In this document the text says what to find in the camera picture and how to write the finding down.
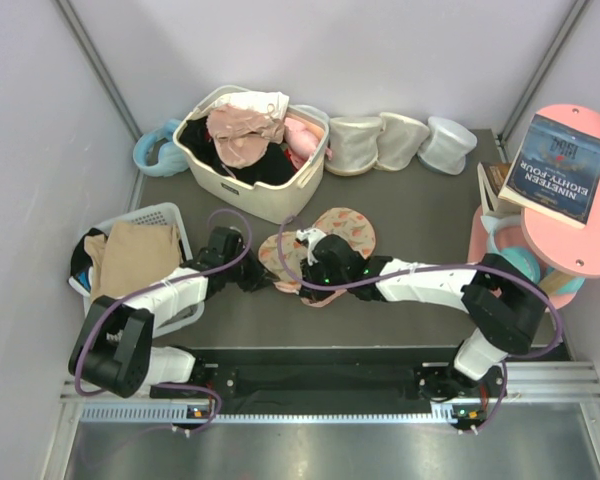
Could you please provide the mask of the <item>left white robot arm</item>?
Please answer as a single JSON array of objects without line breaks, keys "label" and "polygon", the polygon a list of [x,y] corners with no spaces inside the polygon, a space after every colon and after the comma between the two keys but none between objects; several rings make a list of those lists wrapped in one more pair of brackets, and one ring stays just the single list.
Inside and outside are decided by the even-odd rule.
[{"label": "left white robot arm", "polygon": [[185,396],[206,387],[207,374],[195,356],[153,340],[181,327],[175,318],[234,283],[252,293],[279,277],[258,259],[236,229],[216,227],[197,256],[157,282],[119,299],[98,297],[89,308],[68,370],[76,392],[109,392],[129,398],[145,386],[173,384]]}]

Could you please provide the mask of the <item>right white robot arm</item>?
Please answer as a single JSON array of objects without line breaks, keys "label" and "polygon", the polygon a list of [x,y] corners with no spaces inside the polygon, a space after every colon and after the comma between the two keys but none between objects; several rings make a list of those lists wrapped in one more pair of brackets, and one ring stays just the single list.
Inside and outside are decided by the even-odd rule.
[{"label": "right white robot arm", "polygon": [[467,396],[486,373],[510,355],[529,353],[548,297],[497,254],[457,267],[410,263],[390,256],[368,258],[343,237],[317,228],[299,230],[307,248],[301,261],[300,296],[323,300],[343,290],[362,301],[420,302],[468,314],[475,330],[464,340],[446,374],[449,388]]}]

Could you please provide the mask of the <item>floral mesh laundry bag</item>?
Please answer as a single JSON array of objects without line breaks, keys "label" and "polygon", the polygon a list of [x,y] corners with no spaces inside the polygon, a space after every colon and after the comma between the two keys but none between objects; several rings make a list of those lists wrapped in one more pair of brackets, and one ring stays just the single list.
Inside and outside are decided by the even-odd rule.
[{"label": "floral mesh laundry bag", "polygon": [[[344,240],[358,254],[354,266],[356,277],[350,276],[349,282],[360,280],[363,264],[369,259],[376,246],[376,234],[371,222],[360,212],[350,208],[331,208],[323,213],[310,227],[325,235],[335,235]],[[286,294],[301,293],[301,285],[296,278],[318,284],[306,273],[312,256],[307,247],[299,242],[294,232],[283,232],[267,238],[258,249],[258,259],[270,272],[278,277],[274,286]]]}]

